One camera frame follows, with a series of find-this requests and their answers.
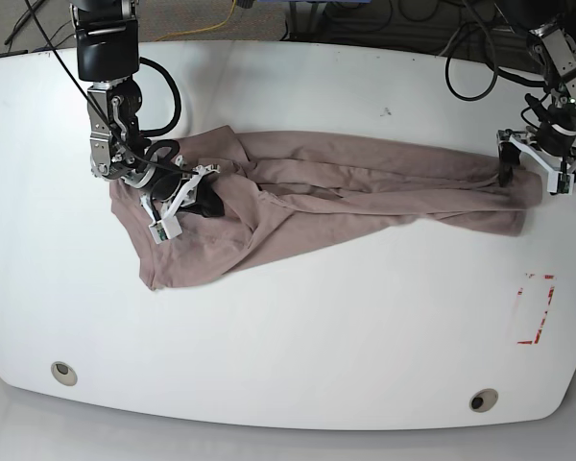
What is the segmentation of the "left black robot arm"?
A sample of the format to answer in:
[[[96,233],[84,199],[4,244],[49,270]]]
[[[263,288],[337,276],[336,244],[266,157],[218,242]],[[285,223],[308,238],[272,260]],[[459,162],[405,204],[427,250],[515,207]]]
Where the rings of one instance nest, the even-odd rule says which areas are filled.
[[[551,98],[546,105],[526,94],[526,109],[539,124],[497,133],[499,184],[510,183],[525,154],[546,171],[550,194],[570,194],[576,183],[576,1],[497,1],[495,5],[513,32],[525,36],[530,55],[540,65],[539,86]]]

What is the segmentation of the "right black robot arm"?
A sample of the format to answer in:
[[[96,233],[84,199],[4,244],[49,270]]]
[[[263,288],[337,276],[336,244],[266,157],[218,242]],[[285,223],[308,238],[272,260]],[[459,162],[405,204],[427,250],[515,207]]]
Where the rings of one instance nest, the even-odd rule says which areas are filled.
[[[180,121],[180,92],[163,66],[139,54],[137,2],[74,1],[70,11],[78,75],[90,84],[86,100],[93,173],[139,191],[153,220],[160,217],[159,204],[206,218],[223,216],[224,205],[207,179],[213,168],[179,164],[180,146],[166,136]],[[143,98],[133,76],[141,66],[154,69],[173,97],[173,115],[161,128],[139,126]]]

